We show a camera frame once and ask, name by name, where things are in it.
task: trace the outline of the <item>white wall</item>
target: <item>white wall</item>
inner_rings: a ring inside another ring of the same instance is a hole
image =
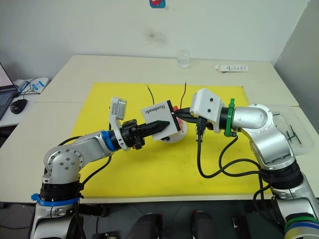
[[[0,0],[0,61],[52,78],[73,54],[276,62],[307,0]]]

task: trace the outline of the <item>laptop screen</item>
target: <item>laptop screen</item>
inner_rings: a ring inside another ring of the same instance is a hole
[[[0,64],[0,89],[15,88],[9,76]]]

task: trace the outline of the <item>transparent plastic container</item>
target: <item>transparent plastic container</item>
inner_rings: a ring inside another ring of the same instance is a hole
[[[187,69],[190,66],[190,53],[186,50],[179,50],[177,52],[177,63],[181,69]]]
[[[314,149],[314,141],[295,114],[287,105],[267,106],[273,113],[274,124],[286,137],[295,155],[303,155]]]

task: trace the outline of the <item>computer mouse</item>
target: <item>computer mouse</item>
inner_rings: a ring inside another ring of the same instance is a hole
[[[10,110],[14,114],[19,114],[23,111],[25,105],[27,103],[26,99],[17,100],[15,102],[12,102],[10,105]]]

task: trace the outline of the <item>yellow mat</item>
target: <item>yellow mat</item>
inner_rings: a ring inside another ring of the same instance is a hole
[[[172,105],[180,104],[184,85],[149,85],[155,103],[171,100]],[[193,93],[208,88],[219,95],[228,106],[235,98],[236,106],[247,106],[248,101],[243,87],[187,86],[182,107],[189,107]],[[94,83],[83,109],[78,117],[72,136],[84,135],[108,129],[108,115],[111,97],[116,96],[128,101],[125,120],[137,119],[144,123],[141,108],[152,105],[146,84]],[[197,144],[195,124],[188,123],[187,136],[180,142],[167,144],[145,139],[141,150],[131,149],[115,152],[107,168],[95,175],[83,190],[85,197],[150,197],[185,195],[247,194],[258,189],[258,176],[240,178],[219,174],[215,178],[202,178],[196,166]],[[218,170],[220,151],[233,138],[223,133],[216,134],[206,130],[204,135],[201,161],[206,174]],[[255,160],[250,151],[248,139],[239,133],[239,140],[224,155],[223,165],[238,158]],[[81,170],[81,180],[106,162],[107,158],[92,162]],[[250,163],[231,166],[231,173],[256,170]]]

